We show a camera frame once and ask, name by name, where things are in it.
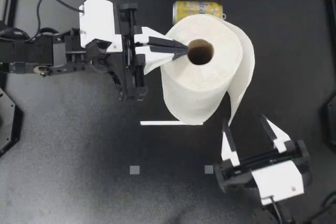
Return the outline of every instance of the tube hole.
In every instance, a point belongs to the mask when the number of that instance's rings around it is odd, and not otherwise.
[[[214,55],[214,47],[203,39],[191,41],[188,47],[188,59],[195,65],[207,64]]]

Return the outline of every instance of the soda can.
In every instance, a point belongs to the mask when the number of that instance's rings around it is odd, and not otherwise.
[[[216,2],[176,1],[173,5],[173,25],[194,14],[210,14],[220,19],[225,19],[222,5]]]

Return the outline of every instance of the black cable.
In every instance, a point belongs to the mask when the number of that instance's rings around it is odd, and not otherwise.
[[[36,38],[36,36],[38,35],[40,29],[41,29],[41,17],[40,17],[40,5],[41,5],[42,0],[39,0],[37,3],[37,7],[36,7],[36,14],[37,14],[37,31],[35,33],[35,35],[31,38],[31,39],[27,39],[26,41],[31,41],[34,38]]]
[[[275,212],[277,213],[279,223],[280,223],[280,224],[283,224],[284,221],[283,221],[282,216],[281,216],[281,214],[280,214],[280,211],[279,211],[279,209],[278,209],[278,207],[277,207],[277,204],[274,202],[273,197],[271,197],[270,199],[271,199],[271,201],[272,201],[272,204],[273,204],[273,207],[274,207],[274,209],[275,209]]]
[[[69,8],[70,10],[73,10],[73,11],[79,12],[79,13],[84,13],[84,11],[82,11],[80,9],[76,9],[76,8],[68,5],[67,3],[63,2],[62,0],[56,0],[56,1],[59,2],[60,4],[64,5],[65,7]],[[38,36],[54,36],[54,35],[59,34],[58,31],[56,31],[55,29],[49,28],[49,27],[41,29],[41,17],[40,17],[40,6],[41,6],[41,3],[42,3],[42,0],[39,0],[38,3],[37,3],[37,7],[36,7],[37,30],[36,30],[35,35],[32,38],[30,38],[29,35],[25,31],[23,31],[23,30],[21,30],[19,28],[15,28],[15,27],[14,28],[8,28],[8,30],[20,32],[24,37],[26,37],[25,42],[32,41],[32,40],[34,40]],[[0,40],[3,40],[3,41],[17,41],[19,39],[4,38],[4,37],[2,37],[0,35]]]
[[[80,10],[80,9],[77,9],[77,8],[74,8],[70,5],[68,5],[67,3],[63,2],[62,0],[56,0],[57,2],[61,3],[62,5],[68,7],[70,10],[74,10],[75,12],[78,12],[78,13],[84,13],[83,10]]]
[[[84,11],[82,10],[79,10],[79,9],[76,9],[68,4],[66,4],[65,2],[63,2],[62,0],[56,0],[57,2],[61,3],[62,5],[66,6],[67,8],[69,8],[70,10],[74,10],[75,12],[79,12],[79,13],[84,13]],[[39,0],[38,1],[38,4],[37,4],[37,8],[36,8],[36,14],[37,14],[37,31],[35,33],[35,35],[27,40],[27,41],[31,41],[33,40],[34,38],[36,38],[38,36],[38,34],[40,33],[40,29],[41,29],[41,18],[40,18],[40,5],[41,5],[41,2],[42,0]]]

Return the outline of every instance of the black table surface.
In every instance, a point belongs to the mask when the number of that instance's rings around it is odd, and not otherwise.
[[[38,0],[18,0],[15,26],[34,34]],[[65,0],[79,6],[83,0]],[[136,2],[139,20],[161,33],[176,0]],[[324,0],[211,0],[251,38],[255,73],[232,124],[238,154],[271,148],[265,114],[312,157],[313,184],[288,200],[302,220],[336,185],[336,155],[325,146],[321,108],[336,89],[335,55]],[[78,14],[53,0],[41,5],[42,27],[78,27]],[[242,191],[223,194],[204,165],[221,159],[226,96],[203,126],[140,126],[173,120],[159,69],[146,77],[142,103],[120,102],[108,74],[42,78],[10,75],[7,94],[24,111],[20,141],[0,159],[2,223],[249,223]],[[140,175],[129,175],[139,165]]]

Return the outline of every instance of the paper towel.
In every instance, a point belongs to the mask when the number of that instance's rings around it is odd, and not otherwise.
[[[167,36],[185,45],[202,39],[213,47],[212,59],[206,64],[196,65],[186,55],[161,67],[168,110],[184,123],[200,124],[216,111],[228,91],[231,122],[253,74],[249,38],[238,27],[205,14],[184,18]]]

